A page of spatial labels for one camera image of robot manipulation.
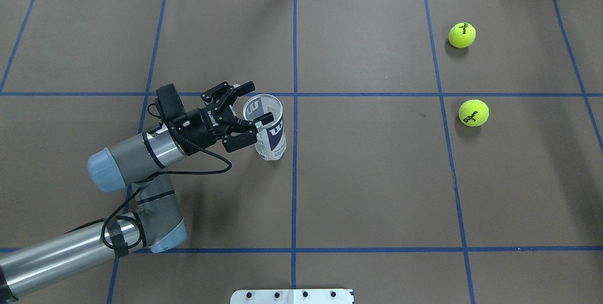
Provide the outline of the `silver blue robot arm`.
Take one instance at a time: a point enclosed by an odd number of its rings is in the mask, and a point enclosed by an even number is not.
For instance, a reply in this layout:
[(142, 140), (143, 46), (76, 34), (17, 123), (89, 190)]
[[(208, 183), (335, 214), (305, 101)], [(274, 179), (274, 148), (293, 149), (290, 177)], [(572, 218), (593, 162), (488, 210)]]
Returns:
[[(144, 121), (141, 91), (1, 92), (1, 254), (108, 216), (127, 198), (100, 191), (86, 162)], [(289, 287), (282, 253), (154, 254), (102, 263), (20, 304), (228, 303), (239, 289)]]

